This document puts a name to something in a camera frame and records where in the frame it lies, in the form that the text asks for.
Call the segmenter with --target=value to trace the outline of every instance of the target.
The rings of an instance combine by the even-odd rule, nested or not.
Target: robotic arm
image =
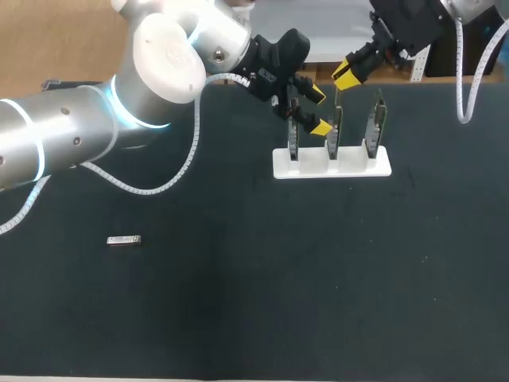
[[[200,96],[207,72],[247,77],[248,90],[272,99],[281,118],[300,120],[310,133],[330,131],[285,99],[294,88],[316,103],[324,99],[296,75],[309,40],[295,29],[272,45],[251,39],[249,23],[223,0],[111,3],[130,25],[116,76],[96,86],[0,100],[0,189],[93,162],[113,149],[147,145]]]
[[[401,67],[401,53],[417,55],[438,39],[446,23],[468,24],[496,0],[370,0],[373,42],[351,53],[333,74],[340,90],[363,84],[383,63]]]

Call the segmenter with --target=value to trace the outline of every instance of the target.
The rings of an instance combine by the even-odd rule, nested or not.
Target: white joint cap
[[[155,94],[172,103],[191,103],[205,87],[204,63],[180,25],[151,14],[134,33],[134,66]]]
[[[127,0],[111,0],[111,6],[117,12],[120,12],[122,8],[126,5]]]

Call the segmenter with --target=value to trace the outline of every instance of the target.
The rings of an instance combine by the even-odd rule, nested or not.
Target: metal bracket
[[[426,70],[426,64],[428,63],[429,51],[431,50],[431,45],[428,45],[424,48],[416,57],[414,62],[414,67],[412,68],[412,76],[410,78],[410,82],[421,82],[422,77],[424,76],[424,71]]]

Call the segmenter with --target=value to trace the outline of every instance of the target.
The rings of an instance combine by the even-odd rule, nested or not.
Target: wooden floor
[[[126,33],[127,25],[112,10],[111,0],[0,1],[0,96],[39,92],[41,82],[50,78],[107,80],[118,70]],[[330,84],[338,65],[308,64],[304,74],[319,84]],[[408,84],[410,70],[385,67],[369,82]],[[498,66],[485,80],[502,82],[503,68]]]

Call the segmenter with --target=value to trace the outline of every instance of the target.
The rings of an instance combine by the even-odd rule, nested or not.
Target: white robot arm
[[[112,0],[112,6],[130,25],[116,76],[0,100],[0,189],[148,144],[199,97],[207,72],[250,77],[250,92],[263,101],[290,85],[317,103],[323,98],[295,74],[310,46],[295,29],[280,45],[252,39],[249,22],[223,0]],[[301,110],[276,112],[311,127],[320,122]]]

